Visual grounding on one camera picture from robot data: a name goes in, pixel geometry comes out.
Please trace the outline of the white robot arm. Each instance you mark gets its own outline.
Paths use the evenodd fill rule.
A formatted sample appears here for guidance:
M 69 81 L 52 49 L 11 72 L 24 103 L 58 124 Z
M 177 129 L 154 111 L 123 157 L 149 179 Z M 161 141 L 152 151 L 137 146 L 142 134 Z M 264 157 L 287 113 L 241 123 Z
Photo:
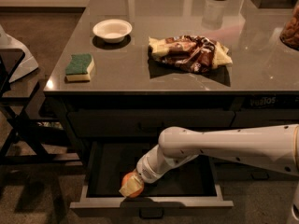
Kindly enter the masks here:
M 200 155 L 299 176 L 299 127 L 292 124 L 215 132 L 169 127 L 136 168 L 124 176 L 120 193 L 134 198 L 146 183 L 156 182 Z

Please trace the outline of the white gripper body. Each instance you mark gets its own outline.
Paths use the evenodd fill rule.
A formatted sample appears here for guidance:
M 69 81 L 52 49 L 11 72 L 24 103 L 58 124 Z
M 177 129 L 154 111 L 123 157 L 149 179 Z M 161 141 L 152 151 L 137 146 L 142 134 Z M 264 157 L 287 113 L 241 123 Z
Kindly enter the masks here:
M 164 175 L 164 158 L 144 155 L 138 161 L 136 170 L 145 183 L 152 184 Z

